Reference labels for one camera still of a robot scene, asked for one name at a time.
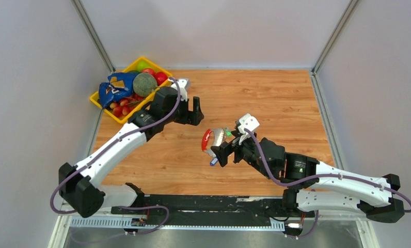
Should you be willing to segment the key with green tag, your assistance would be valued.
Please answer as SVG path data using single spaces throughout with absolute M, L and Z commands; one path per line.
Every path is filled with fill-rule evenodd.
M 224 131 L 225 131 L 225 134 L 226 134 L 227 136 L 231 136 L 231 135 L 232 135 L 230 129 L 224 128 Z

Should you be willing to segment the key with blue tag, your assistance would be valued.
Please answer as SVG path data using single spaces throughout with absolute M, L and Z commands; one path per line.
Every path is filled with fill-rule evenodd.
M 218 159 L 216 157 L 214 157 L 211 161 L 210 161 L 210 165 L 211 166 L 215 166 L 218 163 Z

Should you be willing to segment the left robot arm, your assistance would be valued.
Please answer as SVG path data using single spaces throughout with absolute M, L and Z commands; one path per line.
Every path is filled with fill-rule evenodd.
M 199 97 L 193 97 L 193 109 L 183 87 L 162 87 L 154 99 L 136 111 L 108 142 L 89 157 L 74 165 L 63 164 L 58 170 L 59 184 L 53 195 L 61 196 L 71 210 L 88 218 L 101 208 L 125 207 L 132 214 L 140 213 L 145 201 L 130 185 L 102 187 L 104 178 L 131 152 L 163 131 L 168 123 L 197 126 L 204 118 Z

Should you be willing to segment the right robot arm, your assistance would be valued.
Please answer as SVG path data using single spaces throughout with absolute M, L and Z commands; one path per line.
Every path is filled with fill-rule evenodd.
M 283 146 L 267 138 L 257 140 L 255 133 L 239 134 L 225 141 L 230 133 L 221 131 L 212 146 L 210 134 L 202 141 L 202 150 L 224 167 L 228 157 L 234 163 L 245 161 L 266 178 L 285 188 L 281 208 L 293 216 L 318 210 L 349 211 L 365 214 L 380 223 L 395 223 L 406 213 L 405 197 L 398 192 L 400 178 L 395 174 L 368 177 L 350 173 L 298 153 L 286 152 Z

